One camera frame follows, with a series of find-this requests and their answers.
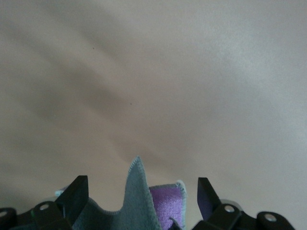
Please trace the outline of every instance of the gray fabric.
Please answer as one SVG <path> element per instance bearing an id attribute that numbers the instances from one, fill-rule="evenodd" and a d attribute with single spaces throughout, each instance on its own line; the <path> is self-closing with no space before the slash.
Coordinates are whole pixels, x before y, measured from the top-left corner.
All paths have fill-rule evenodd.
<path id="1" fill-rule="evenodd" d="M 185 212 L 185 199 L 182 209 Z M 161 230 L 142 161 L 137 157 L 129 169 L 123 207 L 103 210 L 92 199 L 73 225 L 74 230 Z"/>

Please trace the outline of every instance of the black clamp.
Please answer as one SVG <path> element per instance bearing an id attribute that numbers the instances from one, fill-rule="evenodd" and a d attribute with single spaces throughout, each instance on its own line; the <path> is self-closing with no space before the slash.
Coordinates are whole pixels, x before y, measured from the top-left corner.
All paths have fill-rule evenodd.
<path id="1" fill-rule="evenodd" d="M 88 198 L 87 176 L 78 176 L 54 202 L 40 203 L 20 215 L 14 208 L 0 208 L 0 229 L 71 230 Z"/>
<path id="2" fill-rule="evenodd" d="M 277 213 L 260 212 L 253 218 L 232 204 L 222 204 L 207 178 L 198 178 L 197 202 L 203 220 L 192 230 L 295 230 Z"/>

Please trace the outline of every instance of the felt edge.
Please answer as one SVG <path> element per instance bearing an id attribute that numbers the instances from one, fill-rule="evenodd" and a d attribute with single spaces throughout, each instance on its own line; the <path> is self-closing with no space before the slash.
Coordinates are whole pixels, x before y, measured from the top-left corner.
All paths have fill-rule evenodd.
<path id="1" fill-rule="evenodd" d="M 181 210 L 181 219 L 182 219 L 182 229 L 186 230 L 186 210 L 187 210 L 187 191 L 186 186 L 182 180 L 176 182 L 176 186 L 180 188 L 182 195 L 182 210 Z"/>
<path id="2" fill-rule="evenodd" d="M 88 198 L 88 203 L 92 206 L 95 206 L 97 209 L 99 209 L 103 214 L 106 214 L 106 215 L 110 215 L 110 216 L 113 216 L 113 215 L 117 215 L 120 210 L 117 210 L 117 211 L 108 211 L 108 210 L 105 210 L 103 209 L 102 207 L 100 207 L 96 201 L 94 201 L 93 199 L 91 198 Z"/>
<path id="3" fill-rule="evenodd" d="M 148 184 L 147 184 L 147 179 L 146 179 L 146 174 L 145 174 L 145 170 L 144 170 L 144 165 L 142 163 L 142 160 L 140 158 L 140 156 L 137 156 L 136 158 L 134 158 L 133 162 L 130 165 L 130 168 L 128 170 L 128 176 L 127 179 L 129 178 L 130 172 L 131 170 L 135 167 L 135 165 L 137 166 L 137 169 L 139 170 L 139 173 L 142 176 L 142 185 L 143 185 L 143 189 L 146 192 L 145 196 L 146 196 L 146 205 L 147 205 L 147 210 L 150 210 L 150 217 L 153 220 L 153 224 L 155 226 L 155 230 L 162 230 L 161 224 L 159 222 L 158 216 L 155 212 L 154 209 L 154 201 L 153 201 L 153 196 L 150 193 Z"/>

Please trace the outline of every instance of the purple felt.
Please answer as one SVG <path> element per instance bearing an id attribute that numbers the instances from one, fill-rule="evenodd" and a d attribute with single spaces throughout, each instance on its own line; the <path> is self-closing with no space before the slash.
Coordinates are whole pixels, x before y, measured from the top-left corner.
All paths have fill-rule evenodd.
<path id="1" fill-rule="evenodd" d="M 168 230 L 175 219 L 182 226 L 182 194 L 179 187 L 149 188 L 154 209 L 163 230 Z"/>

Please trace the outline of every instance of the screw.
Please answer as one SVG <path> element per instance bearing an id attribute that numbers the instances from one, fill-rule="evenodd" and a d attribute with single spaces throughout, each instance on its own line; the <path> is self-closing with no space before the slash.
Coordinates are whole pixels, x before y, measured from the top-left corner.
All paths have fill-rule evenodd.
<path id="1" fill-rule="evenodd" d="M 275 222 L 275 221 L 277 221 L 276 217 L 273 216 L 273 215 L 270 214 L 270 213 L 265 214 L 264 217 L 265 217 L 268 221 L 270 221 L 270 222 Z"/>
<path id="2" fill-rule="evenodd" d="M 49 208 L 49 204 L 44 204 L 41 207 L 39 207 L 39 210 L 43 211 L 45 209 Z"/>
<path id="3" fill-rule="evenodd" d="M 226 212 L 234 212 L 235 211 L 235 209 L 230 205 L 226 205 L 224 208 L 225 208 Z"/>
<path id="4" fill-rule="evenodd" d="M 1 218 L 1 217 L 4 217 L 6 214 L 8 214 L 7 211 L 2 211 L 2 212 L 0 212 L 0 218 Z"/>

